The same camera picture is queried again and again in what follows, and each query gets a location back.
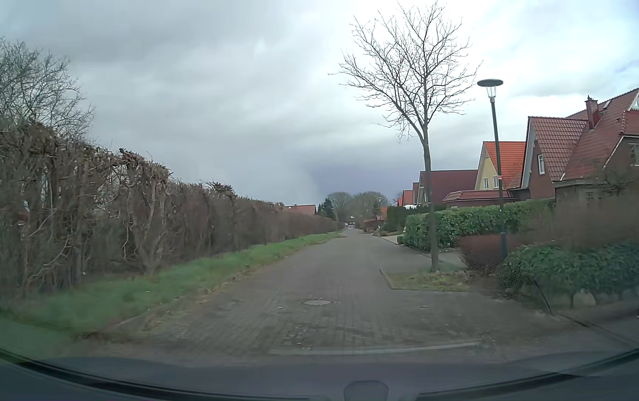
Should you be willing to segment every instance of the sky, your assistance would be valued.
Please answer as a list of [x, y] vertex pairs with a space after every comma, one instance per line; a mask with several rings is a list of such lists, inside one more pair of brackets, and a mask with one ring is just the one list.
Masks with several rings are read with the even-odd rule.
[[[401, 1], [404, 6], [424, 1]], [[528, 115], [566, 116], [639, 87], [639, 0], [447, 1], [478, 78], [504, 80], [500, 139], [524, 141]], [[374, 0], [0, 0], [0, 36], [71, 59], [96, 108], [90, 138], [163, 163], [187, 182], [243, 196], [320, 203], [334, 191], [390, 198], [423, 169], [417, 138], [337, 72], [350, 23], [394, 14]], [[430, 126], [432, 167], [476, 169], [493, 140], [488, 98]]]

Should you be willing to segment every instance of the green hedge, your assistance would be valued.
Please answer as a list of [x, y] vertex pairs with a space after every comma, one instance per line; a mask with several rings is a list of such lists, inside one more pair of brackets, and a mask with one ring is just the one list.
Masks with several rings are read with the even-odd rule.
[[502, 288], [517, 290], [532, 279], [550, 291], [619, 293], [639, 284], [639, 245], [608, 245], [589, 251], [527, 245], [511, 252], [498, 271]]
[[[508, 232], [523, 229], [537, 213], [547, 213], [554, 206], [554, 199], [532, 199], [504, 205], [505, 227]], [[404, 243], [429, 251], [429, 222], [425, 214], [406, 217]], [[462, 237], [500, 232], [500, 208], [497, 205], [451, 208], [436, 212], [436, 233], [440, 248], [452, 248]]]

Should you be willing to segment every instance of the lamp post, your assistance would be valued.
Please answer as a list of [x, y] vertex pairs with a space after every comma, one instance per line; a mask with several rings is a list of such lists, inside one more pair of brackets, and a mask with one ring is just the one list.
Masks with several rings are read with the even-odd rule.
[[491, 109], [493, 110], [493, 132], [495, 133], [495, 153], [497, 153], [498, 161], [498, 193], [500, 194], [500, 242], [502, 249], [502, 259], [508, 257], [508, 241], [505, 238], [505, 214], [502, 212], [502, 168], [500, 164], [500, 141], [498, 140], [498, 120], [495, 118], [495, 92], [497, 87], [502, 85], [501, 79], [482, 79], [478, 81], [479, 87], [488, 90], [488, 97], [491, 100]]

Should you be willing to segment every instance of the roof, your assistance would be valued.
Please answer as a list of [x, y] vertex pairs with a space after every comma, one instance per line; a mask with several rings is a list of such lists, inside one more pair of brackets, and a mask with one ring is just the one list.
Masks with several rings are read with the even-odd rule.
[[528, 117], [528, 127], [534, 129], [550, 179], [591, 176], [594, 169], [606, 163], [622, 136], [639, 136], [639, 110], [629, 110], [636, 101], [639, 88], [599, 104], [593, 101], [593, 130], [589, 129], [586, 108], [564, 118]]
[[[629, 110], [637, 96], [639, 88], [597, 104], [599, 114], [594, 115], [599, 121], [593, 131], [589, 131], [588, 127], [584, 128], [569, 162], [564, 167], [564, 176], [558, 180], [592, 175], [595, 167], [606, 163], [622, 135], [639, 135], [639, 110]], [[586, 121], [587, 112], [583, 110], [573, 116]]]
[[535, 129], [550, 178], [559, 181], [574, 151], [574, 145], [580, 140], [584, 127], [587, 126], [587, 120], [528, 117], [528, 121], [530, 127]]
[[[498, 170], [498, 152], [495, 150], [495, 141], [483, 141], [485, 150], [488, 151], [495, 171]], [[520, 186], [522, 179], [522, 164], [525, 161], [525, 141], [500, 141], [500, 164], [502, 182], [504, 188], [516, 188]]]
[[411, 205], [416, 205], [418, 202], [416, 202], [416, 199], [419, 197], [419, 183], [415, 182], [412, 184], [413, 187], [413, 198], [412, 198], [412, 202]]
[[[478, 179], [478, 170], [432, 170], [431, 171], [431, 200], [434, 205], [443, 202], [443, 198], [457, 190], [470, 190], [475, 188], [475, 180]], [[419, 175], [419, 182], [426, 182], [426, 171]]]
[[303, 215], [317, 214], [317, 207], [315, 205], [292, 205], [285, 207], [292, 213], [299, 213]]
[[[514, 198], [509, 190], [504, 190], [502, 192], [502, 197], [504, 198]], [[476, 189], [476, 190], [458, 190], [456, 192], [451, 192], [446, 197], [443, 198], [443, 202], [451, 202], [451, 201], [477, 201], [483, 199], [499, 199], [500, 198], [500, 190], [497, 189]]]
[[412, 189], [404, 189], [402, 193], [402, 202], [399, 206], [404, 205], [413, 205], [413, 190]]

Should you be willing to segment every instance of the brick paved road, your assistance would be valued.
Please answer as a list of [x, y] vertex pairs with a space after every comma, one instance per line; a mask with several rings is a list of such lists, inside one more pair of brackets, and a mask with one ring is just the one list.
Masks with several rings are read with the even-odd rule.
[[[498, 362], [623, 348], [512, 301], [391, 290], [379, 269], [415, 271], [430, 260], [358, 230], [345, 235], [223, 287], [208, 302], [164, 320], [146, 343], [87, 353], [205, 365], [330, 356]], [[332, 303], [302, 304], [310, 299]]]

